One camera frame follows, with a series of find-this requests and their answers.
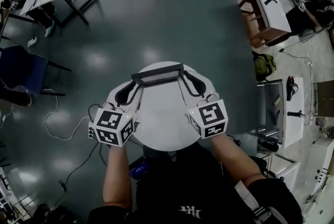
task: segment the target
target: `black hair dryer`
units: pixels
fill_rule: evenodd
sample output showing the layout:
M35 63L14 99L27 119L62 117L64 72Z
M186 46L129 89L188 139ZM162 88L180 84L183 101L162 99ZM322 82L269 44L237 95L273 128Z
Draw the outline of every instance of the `black hair dryer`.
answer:
M298 91L298 85L294 82L293 76L287 79L287 101L291 101L292 96Z

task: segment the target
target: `chair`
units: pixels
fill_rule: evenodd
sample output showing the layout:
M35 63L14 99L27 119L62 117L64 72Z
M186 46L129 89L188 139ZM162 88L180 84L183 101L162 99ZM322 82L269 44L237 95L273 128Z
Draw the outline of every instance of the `chair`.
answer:
M71 72L70 69L48 61L46 58L36 54L28 53L22 46L11 46L0 48L0 80L9 88L24 86L35 97L39 95L65 96L64 93L46 92L43 86L48 66L53 66Z

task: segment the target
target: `white box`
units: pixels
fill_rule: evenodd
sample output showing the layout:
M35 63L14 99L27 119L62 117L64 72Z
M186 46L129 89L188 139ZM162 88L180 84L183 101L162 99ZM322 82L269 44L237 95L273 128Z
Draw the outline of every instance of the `white box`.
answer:
M189 109L188 116L191 125L203 139L225 132L229 121L223 100Z
M93 128L99 142L122 147L134 132L133 115L99 108Z

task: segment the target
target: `white logo on shirt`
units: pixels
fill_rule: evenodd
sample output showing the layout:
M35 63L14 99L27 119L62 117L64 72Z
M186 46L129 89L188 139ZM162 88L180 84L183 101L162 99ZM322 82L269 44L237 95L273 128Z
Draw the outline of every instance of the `white logo on shirt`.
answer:
M194 206L192 206L192 207L190 207L190 206L181 206L181 209L179 211L186 212L186 214L193 215L194 217L201 219L199 217L200 210L195 210Z

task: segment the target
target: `white round table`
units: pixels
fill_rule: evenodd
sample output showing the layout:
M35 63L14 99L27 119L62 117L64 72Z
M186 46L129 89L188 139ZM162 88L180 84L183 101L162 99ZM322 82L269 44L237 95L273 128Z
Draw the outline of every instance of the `white round table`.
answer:
M141 70L145 72L176 62L159 62ZM196 72L184 65L185 70ZM134 136L144 145L160 151L183 149L200 136L188 123L186 105L182 99L178 82L145 88L137 122L140 124Z

